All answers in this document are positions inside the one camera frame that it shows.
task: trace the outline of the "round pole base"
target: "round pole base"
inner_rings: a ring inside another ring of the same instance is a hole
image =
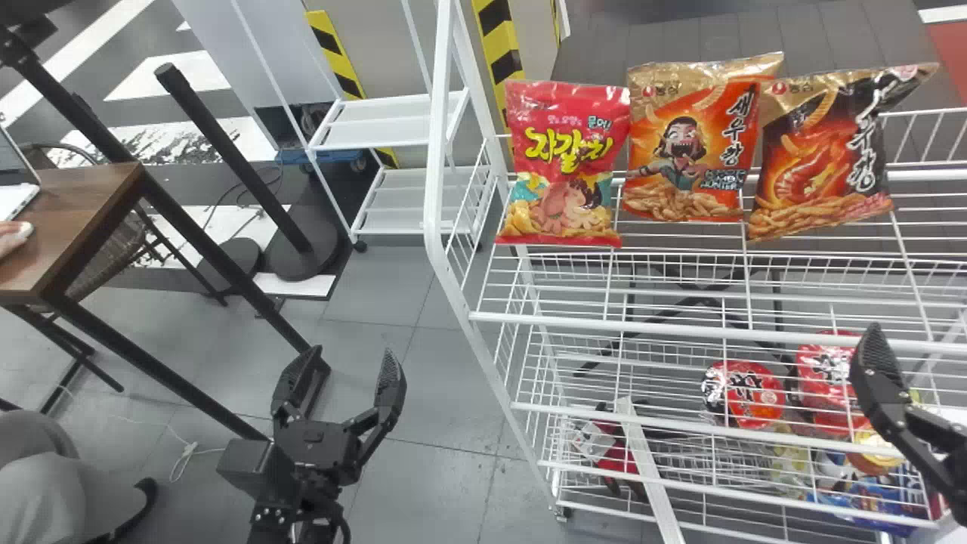
[[[286,282],[301,282],[333,262],[339,249],[339,234],[336,226],[315,206],[292,206],[289,217],[308,238],[312,251],[297,252],[282,232],[277,231],[265,250],[266,263],[271,272]]]
[[[258,269],[258,261],[262,258],[262,248],[258,247],[255,240],[251,238],[232,238],[227,242],[223,242],[219,245],[222,251],[228,254],[228,258],[235,261],[243,271],[245,271],[246,276],[250,278],[255,275],[255,271]],[[208,259],[202,259],[198,263],[198,273],[205,277],[206,280],[218,294],[228,294],[232,290],[232,285],[225,280],[212,263]]]

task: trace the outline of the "gray tile floor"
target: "gray tile floor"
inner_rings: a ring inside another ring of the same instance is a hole
[[[267,432],[272,389],[295,353],[248,304],[231,302],[105,288],[84,304]],[[333,367],[316,419],[370,406],[383,346],[403,361],[409,390],[399,424],[340,498],[355,542],[660,542],[651,524],[584,512],[554,520],[422,248],[371,247],[350,259],[332,301],[288,301],[282,312]],[[0,397],[35,408],[69,361],[12,316],[0,319],[13,349],[0,361]],[[183,445],[165,425],[200,449],[224,447],[230,432],[104,349],[98,357],[128,390],[117,395],[85,377],[59,420],[84,459],[132,483],[162,482],[158,507],[130,542],[244,542],[252,501],[216,474],[218,453],[195,457],[168,483]]]

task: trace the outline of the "gray pants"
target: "gray pants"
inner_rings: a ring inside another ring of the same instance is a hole
[[[0,413],[0,542],[79,544],[117,529],[144,504],[131,482],[77,459],[53,419]]]

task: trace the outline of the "orange snack bag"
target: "orange snack bag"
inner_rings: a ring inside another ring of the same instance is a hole
[[[759,81],[782,53],[628,70],[631,157],[622,206],[657,221],[738,222],[758,139]]]

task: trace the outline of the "white cable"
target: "white cable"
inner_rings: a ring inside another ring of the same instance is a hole
[[[72,401],[74,401],[75,403],[77,403],[78,405],[80,405],[79,399],[77,399],[77,397],[71,392],[70,389],[68,389],[67,387],[65,387],[63,385],[60,385],[60,384],[55,385],[55,388],[62,389],[65,393],[67,393],[67,395],[69,397],[71,397],[71,400]],[[171,472],[168,474],[168,481],[171,482],[171,483],[175,483],[175,482],[177,482],[178,480],[181,479],[182,474],[185,473],[185,468],[188,467],[188,463],[191,462],[191,458],[194,457],[195,455],[204,455],[206,453],[214,453],[216,451],[225,451],[225,448],[223,448],[223,447],[220,447],[220,448],[212,448],[212,449],[205,449],[205,450],[202,450],[202,451],[195,451],[198,448],[198,442],[197,441],[195,441],[195,442],[189,442],[189,441],[185,440],[184,438],[181,438],[181,435],[179,435],[177,432],[175,432],[174,428],[171,427],[170,425],[168,425],[167,423],[151,423],[151,422],[148,422],[148,421],[138,421],[136,419],[131,419],[131,418],[125,417],[123,415],[117,415],[115,413],[104,412],[104,411],[102,411],[100,409],[98,410],[97,414],[98,415],[106,415],[107,417],[113,417],[114,419],[120,419],[122,421],[127,421],[129,423],[137,423],[139,425],[154,425],[156,427],[164,427],[165,430],[167,430],[168,432],[170,432],[173,437],[175,437],[176,439],[178,439],[178,441],[180,441],[181,443],[183,443],[185,445],[185,449],[182,450],[182,454],[181,454],[181,456],[178,457],[178,460],[175,461],[175,464],[171,466]]]
[[[223,448],[223,447],[217,447],[217,448],[213,448],[213,449],[205,449],[205,450],[201,450],[201,451],[194,451],[197,447],[198,447],[198,442],[192,442],[192,443],[188,444],[187,446],[185,446],[185,451],[182,452],[181,457],[179,457],[178,458],[178,461],[175,461],[175,464],[171,466],[171,472],[168,474],[168,481],[169,482],[175,483],[175,482],[177,482],[178,480],[181,479],[182,474],[185,473],[185,468],[187,468],[188,467],[188,463],[191,462],[191,457],[193,457],[195,455],[203,455],[203,454],[206,454],[206,453],[212,453],[212,452],[215,452],[215,451],[225,451],[225,448]]]

